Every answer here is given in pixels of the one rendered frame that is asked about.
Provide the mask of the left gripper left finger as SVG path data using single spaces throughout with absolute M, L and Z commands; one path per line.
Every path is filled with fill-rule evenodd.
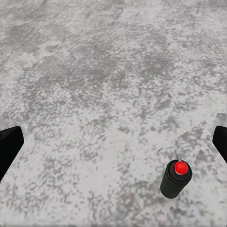
M 20 126 L 0 131 L 0 181 L 24 144 Z

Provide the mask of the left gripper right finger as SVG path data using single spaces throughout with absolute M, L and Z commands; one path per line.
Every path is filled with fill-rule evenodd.
M 227 163 L 227 127 L 216 126 L 213 144 Z

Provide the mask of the pesticide atomizer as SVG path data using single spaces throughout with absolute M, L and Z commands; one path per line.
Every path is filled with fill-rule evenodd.
M 176 159 L 167 164 L 163 175 L 160 191 L 169 198 L 176 198 L 192 179 L 192 169 L 182 161 L 183 155 L 176 154 Z

